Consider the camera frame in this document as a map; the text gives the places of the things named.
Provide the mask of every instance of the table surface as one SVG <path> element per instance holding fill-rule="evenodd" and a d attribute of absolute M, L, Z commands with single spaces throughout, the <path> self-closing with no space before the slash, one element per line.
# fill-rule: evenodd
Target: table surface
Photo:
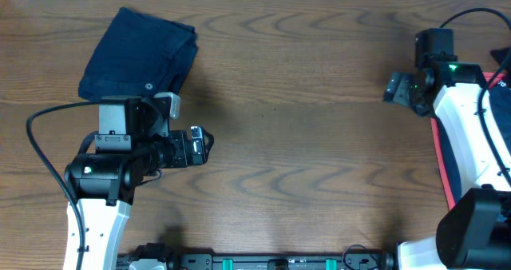
<path fill-rule="evenodd" d="M 65 198 L 30 147 L 26 118 L 81 101 L 77 85 L 121 6 L 196 27 L 200 51 L 174 129 L 216 136 L 209 162 L 136 191 L 121 251 L 341 252 L 433 235 L 447 212 L 429 121 L 382 103 L 414 71 L 414 35 L 509 0 L 8 0 L 0 17 L 0 268 L 59 269 Z M 453 24 L 461 60 L 495 70 L 505 27 Z M 97 128 L 97 107 L 41 117 L 63 172 Z"/>

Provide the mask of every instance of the navy blue cloth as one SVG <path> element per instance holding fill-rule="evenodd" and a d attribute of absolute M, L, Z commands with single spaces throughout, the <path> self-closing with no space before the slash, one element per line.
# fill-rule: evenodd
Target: navy blue cloth
<path fill-rule="evenodd" d="M 502 138 L 508 151 L 511 152 L 511 78 L 506 77 L 501 82 L 496 84 L 489 92 L 489 104 L 492 109 L 493 118 L 499 130 L 501 131 Z M 461 178 L 454 159 L 454 152 L 450 145 L 447 132 L 439 119 L 437 119 L 440 146 L 442 156 L 444 159 L 444 166 L 446 167 L 447 177 L 451 192 L 453 193 L 454 201 L 456 203 L 461 199 Z"/>
<path fill-rule="evenodd" d="M 78 95 L 179 93 L 197 53 L 193 26 L 121 7 L 90 58 Z"/>

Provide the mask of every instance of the black cable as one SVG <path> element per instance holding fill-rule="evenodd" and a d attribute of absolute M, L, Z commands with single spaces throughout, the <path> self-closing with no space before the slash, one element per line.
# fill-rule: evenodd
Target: black cable
<path fill-rule="evenodd" d="M 491 14 L 497 15 L 500 19 L 502 19 L 505 24 L 508 26 L 509 32 L 511 33 L 511 21 L 509 18 L 507 18 L 503 13 L 497 10 L 492 10 L 490 8 L 485 7 L 479 7 L 479 8 L 473 8 L 470 10 L 462 11 L 459 14 L 455 14 L 453 17 L 447 19 L 444 23 L 440 25 L 440 28 L 443 28 L 446 26 L 449 22 L 452 22 L 454 19 L 461 17 L 465 14 L 470 14 L 473 12 L 487 12 Z M 511 176 L 508 173 L 508 169 L 505 167 L 504 162 L 502 161 L 501 156 L 499 155 L 497 151 L 497 147 L 495 147 L 495 144 L 493 143 L 493 139 L 489 134 L 488 126 L 486 125 L 485 121 L 485 115 L 483 113 L 482 109 L 482 100 L 485 96 L 485 92 L 488 91 L 491 84 L 495 81 L 498 74 L 502 72 L 502 70 L 506 69 L 509 63 L 511 62 L 511 50 L 508 51 L 508 53 L 505 55 L 504 60 L 501 63 L 501 66 L 497 69 L 497 71 L 493 74 L 493 76 L 489 79 L 489 81 L 486 83 L 486 85 L 482 88 L 481 92 L 479 93 L 479 96 L 477 97 L 477 113 L 479 116 L 479 121 L 481 122 L 481 128 L 482 132 L 485 134 L 486 140 L 488 141 L 488 146 L 492 151 L 493 156 L 495 157 L 495 161 L 497 161 L 498 167 L 501 169 L 502 175 L 504 175 L 505 179 L 507 180 L 509 186 L 511 186 Z"/>
<path fill-rule="evenodd" d="M 372 260 L 374 260 L 374 262 L 376 263 L 376 266 L 373 267 L 373 268 L 369 268 L 367 270 L 375 270 L 379 267 L 379 264 L 380 262 L 378 261 L 378 259 L 376 259 L 373 254 L 369 253 L 369 250 L 367 250 L 367 248 L 365 248 L 364 246 L 362 246 L 361 244 L 353 244 L 351 245 L 350 247 L 348 247 L 346 250 L 344 250 L 343 252 L 343 255 L 341 256 L 341 260 L 342 262 L 344 263 L 344 265 L 346 265 L 346 268 L 350 269 L 350 270 L 355 270 L 353 267 L 351 267 L 348 263 L 346 263 L 346 254 L 353 248 L 353 247 L 359 247 L 359 248 L 362 248 L 364 250 L 367 251 L 367 254 L 369 254 L 369 256 L 371 257 Z"/>
<path fill-rule="evenodd" d="M 78 103 L 72 103 L 68 105 L 60 105 L 55 106 L 52 108 L 44 109 L 42 111 L 39 111 L 35 114 L 32 114 L 29 119 L 26 120 L 26 135 L 29 137 L 30 144 L 32 147 L 34 147 L 35 152 L 38 154 L 39 158 L 41 158 L 42 162 L 46 165 L 46 168 L 50 171 L 51 175 L 53 175 L 53 178 L 57 181 L 58 185 L 62 188 L 62 191 L 65 194 L 65 197 L 69 201 L 69 204 L 71 205 L 71 208 L 73 209 L 74 216 L 77 219 L 77 225 L 78 225 L 78 232 L 80 234 L 80 244 L 78 248 L 78 259 L 77 259 L 77 270 L 81 270 L 81 263 L 83 261 L 83 254 L 85 251 L 85 227 L 83 225 L 83 221 L 81 220 L 80 212 L 78 211 L 77 207 L 77 201 L 65 185 L 65 182 L 62 180 L 61 176 L 58 174 L 57 170 L 54 168 L 54 166 L 51 164 L 51 162 L 48 160 L 46 155 L 42 152 L 41 148 L 39 147 L 38 143 L 35 141 L 34 135 L 32 134 L 32 122 L 34 121 L 34 118 L 41 116 L 42 114 L 50 113 L 53 111 L 61 110 L 61 109 L 68 109 L 72 107 L 78 107 L 78 106 L 84 106 L 84 105 L 96 105 L 99 101 L 95 102 L 78 102 Z"/>

